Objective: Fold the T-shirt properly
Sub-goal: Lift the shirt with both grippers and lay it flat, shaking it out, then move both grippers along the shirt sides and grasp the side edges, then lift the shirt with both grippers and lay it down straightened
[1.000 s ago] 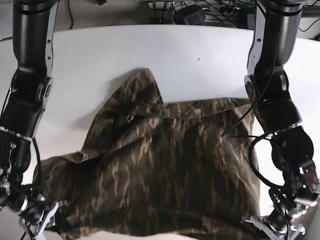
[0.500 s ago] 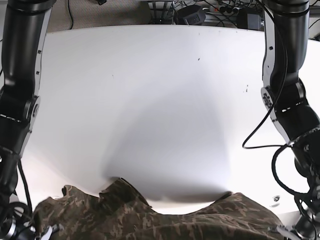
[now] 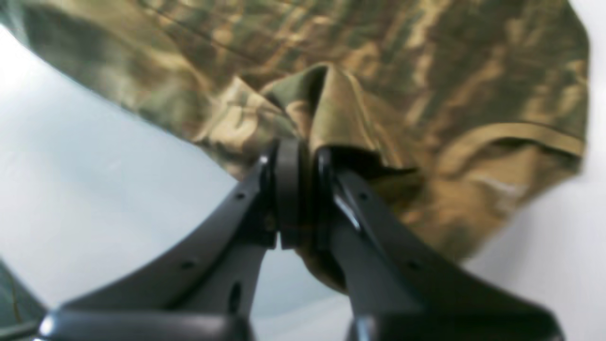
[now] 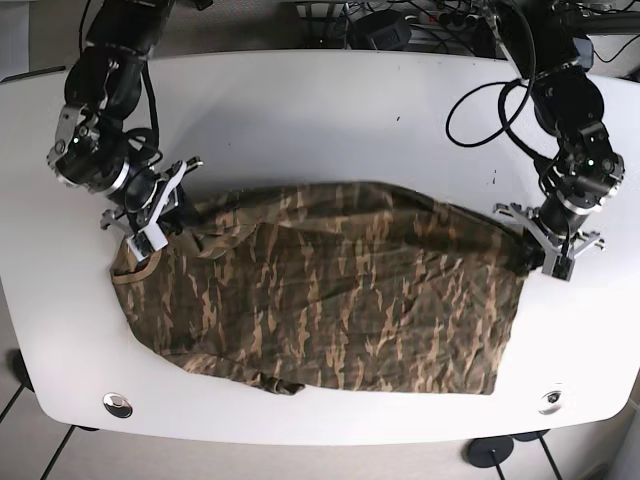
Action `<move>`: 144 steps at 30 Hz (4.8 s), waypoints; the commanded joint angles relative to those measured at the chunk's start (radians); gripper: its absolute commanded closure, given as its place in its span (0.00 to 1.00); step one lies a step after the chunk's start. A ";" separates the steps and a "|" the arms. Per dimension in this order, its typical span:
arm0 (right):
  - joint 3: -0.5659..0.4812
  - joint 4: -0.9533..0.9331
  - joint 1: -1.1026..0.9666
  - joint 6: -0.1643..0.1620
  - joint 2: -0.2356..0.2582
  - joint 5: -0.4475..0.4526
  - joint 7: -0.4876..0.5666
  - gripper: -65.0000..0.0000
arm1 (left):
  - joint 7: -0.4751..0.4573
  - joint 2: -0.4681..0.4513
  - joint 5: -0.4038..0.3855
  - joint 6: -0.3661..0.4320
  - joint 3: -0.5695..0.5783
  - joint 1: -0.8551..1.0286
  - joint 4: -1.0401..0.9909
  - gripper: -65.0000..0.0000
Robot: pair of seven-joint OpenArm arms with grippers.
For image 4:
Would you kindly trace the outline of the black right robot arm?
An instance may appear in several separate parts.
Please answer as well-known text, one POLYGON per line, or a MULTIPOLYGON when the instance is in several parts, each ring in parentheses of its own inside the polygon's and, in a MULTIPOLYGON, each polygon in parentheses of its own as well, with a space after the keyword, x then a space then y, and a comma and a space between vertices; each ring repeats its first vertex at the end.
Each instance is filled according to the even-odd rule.
POLYGON ((168 202, 157 220, 162 233, 179 234, 197 220, 184 189, 169 184, 177 170, 154 170, 163 154, 148 60, 173 7, 171 1, 102 3, 66 78, 47 156, 61 182, 106 197, 134 233, 149 221, 163 192, 168 202))

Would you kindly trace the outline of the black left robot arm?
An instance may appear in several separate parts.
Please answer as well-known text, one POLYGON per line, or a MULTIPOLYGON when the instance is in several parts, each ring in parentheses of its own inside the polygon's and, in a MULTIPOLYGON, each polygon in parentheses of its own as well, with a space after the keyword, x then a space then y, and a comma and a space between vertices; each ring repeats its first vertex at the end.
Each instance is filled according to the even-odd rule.
POLYGON ((532 160, 545 196, 537 208, 497 204, 494 210, 523 228, 535 267, 567 281, 579 255, 604 247, 600 233, 581 227, 616 195, 625 175, 603 122, 604 99, 587 76, 569 12, 558 2, 481 1, 478 9, 519 74, 500 84, 499 131, 532 160), (523 99, 533 102, 540 127, 556 139, 553 157, 514 133, 516 118, 506 114, 505 105, 517 87, 525 88, 523 99))

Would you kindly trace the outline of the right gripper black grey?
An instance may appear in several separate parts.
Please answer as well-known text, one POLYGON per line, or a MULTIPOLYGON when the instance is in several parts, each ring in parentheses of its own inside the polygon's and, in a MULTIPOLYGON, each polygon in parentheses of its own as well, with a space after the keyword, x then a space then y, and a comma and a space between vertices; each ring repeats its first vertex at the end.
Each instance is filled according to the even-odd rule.
POLYGON ((165 240, 167 232, 195 223, 198 212, 181 183, 202 165, 200 157, 192 157, 161 173, 141 169, 122 191, 118 207, 102 214, 100 228, 115 227, 135 240, 165 240))

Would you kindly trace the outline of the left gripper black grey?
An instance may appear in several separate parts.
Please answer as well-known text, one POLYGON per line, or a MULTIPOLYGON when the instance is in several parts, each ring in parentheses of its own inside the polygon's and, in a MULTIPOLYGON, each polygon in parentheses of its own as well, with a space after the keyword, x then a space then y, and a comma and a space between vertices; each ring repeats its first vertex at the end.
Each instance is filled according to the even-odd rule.
POLYGON ((599 232, 580 229, 586 216, 567 209, 554 196, 548 197, 540 208, 497 203, 493 212, 509 217, 522 228, 525 258, 531 270, 541 270, 546 255, 570 256, 576 263, 590 248, 605 249, 605 240, 599 232))

